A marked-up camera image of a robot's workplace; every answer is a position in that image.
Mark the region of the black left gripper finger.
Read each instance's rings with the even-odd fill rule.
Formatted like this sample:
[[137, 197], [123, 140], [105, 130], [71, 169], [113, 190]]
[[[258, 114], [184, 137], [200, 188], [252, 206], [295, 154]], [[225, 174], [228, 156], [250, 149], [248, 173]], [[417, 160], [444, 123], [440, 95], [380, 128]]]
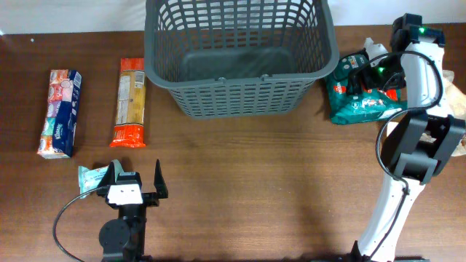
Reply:
[[100, 197], [105, 197], [108, 193], [108, 190], [111, 185], [114, 184], [115, 182], [115, 166], [114, 163], [111, 162], [108, 166], [108, 169], [104, 176], [102, 177], [101, 181], [99, 182], [97, 186], [97, 191], [96, 194]]
[[167, 185], [162, 175], [161, 163], [158, 159], [156, 161], [156, 167], [154, 172], [154, 187], [156, 189], [158, 199], [168, 198]]

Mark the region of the green Nescafe coffee bag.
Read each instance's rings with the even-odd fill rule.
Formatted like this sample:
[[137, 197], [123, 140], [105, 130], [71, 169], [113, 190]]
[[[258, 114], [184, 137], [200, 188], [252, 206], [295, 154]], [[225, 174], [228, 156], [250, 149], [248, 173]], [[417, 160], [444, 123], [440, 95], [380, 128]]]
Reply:
[[352, 90], [346, 77], [351, 70], [367, 61], [362, 52], [351, 54], [341, 59], [332, 74], [325, 77], [332, 123], [346, 125], [381, 121], [406, 108], [400, 90], [369, 90], [363, 83], [360, 84], [361, 90]]

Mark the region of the blue Kleenex tissue pack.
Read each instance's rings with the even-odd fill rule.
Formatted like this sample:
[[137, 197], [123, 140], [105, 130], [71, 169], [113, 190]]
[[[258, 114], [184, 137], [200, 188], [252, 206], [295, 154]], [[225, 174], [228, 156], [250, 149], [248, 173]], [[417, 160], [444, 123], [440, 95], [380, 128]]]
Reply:
[[71, 158], [82, 88], [77, 70], [50, 71], [47, 113], [37, 154], [45, 159]]

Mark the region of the beige clear powder bag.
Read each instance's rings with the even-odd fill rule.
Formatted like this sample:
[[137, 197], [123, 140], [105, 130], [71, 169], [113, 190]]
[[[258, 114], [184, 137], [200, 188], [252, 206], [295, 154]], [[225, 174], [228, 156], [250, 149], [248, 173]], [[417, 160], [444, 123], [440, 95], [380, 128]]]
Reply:
[[443, 70], [444, 92], [453, 115], [465, 120], [465, 94], [453, 84], [454, 72]]

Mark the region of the beige brown snack bag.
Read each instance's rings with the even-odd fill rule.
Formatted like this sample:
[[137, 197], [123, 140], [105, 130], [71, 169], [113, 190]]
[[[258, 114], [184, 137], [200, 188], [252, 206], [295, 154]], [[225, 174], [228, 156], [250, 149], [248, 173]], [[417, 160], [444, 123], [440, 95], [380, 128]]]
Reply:
[[[397, 127], [398, 123], [397, 122], [389, 122], [387, 125], [387, 134], [386, 137], [390, 135], [390, 133]], [[433, 138], [430, 135], [427, 135], [426, 133], [423, 133], [421, 138], [421, 141], [424, 142], [435, 142], [435, 138]], [[465, 137], [463, 137], [457, 147], [454, 149], [453, 153], [451, 154], [453, 157], [458, 157], [458, 156], [464, 156], [465, 155]]]

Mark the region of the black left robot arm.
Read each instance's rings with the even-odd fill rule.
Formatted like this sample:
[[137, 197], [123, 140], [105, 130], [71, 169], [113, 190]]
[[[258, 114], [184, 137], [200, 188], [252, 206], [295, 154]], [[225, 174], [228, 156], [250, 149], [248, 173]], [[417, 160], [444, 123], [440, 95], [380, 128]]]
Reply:
[[111, 162], [97, 187], [97, 195], [118, 211], [118, 218], [109, 220], [100, 229], [98, 240], [103, 248], [103, 261], [152, 261], [145, 254], [146, 210], [158, 207], [168, 198], [160, 161], [156, 161], [153, 192], [142, 191], [138, 172], [124, 172]]

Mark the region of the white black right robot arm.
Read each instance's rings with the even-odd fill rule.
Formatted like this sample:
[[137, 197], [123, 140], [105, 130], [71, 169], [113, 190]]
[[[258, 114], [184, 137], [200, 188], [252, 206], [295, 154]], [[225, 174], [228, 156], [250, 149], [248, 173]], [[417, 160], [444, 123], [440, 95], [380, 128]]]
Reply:
[[406, 88], [407, 107], [391, 132], [376, 138], [376, 158], [384, 171], [382, 191], [363, 235], [347, 261], [394, 261], [408, 214], [425, 186], [448, 163], [465, 135], [465, 121], [454, 117], [441, 75], [445, 35], [406, 13], [392, 24], [389, 53], [366, 48], [368, 62], [352, 71], [350, 84], [363, 77], [367, 87]]

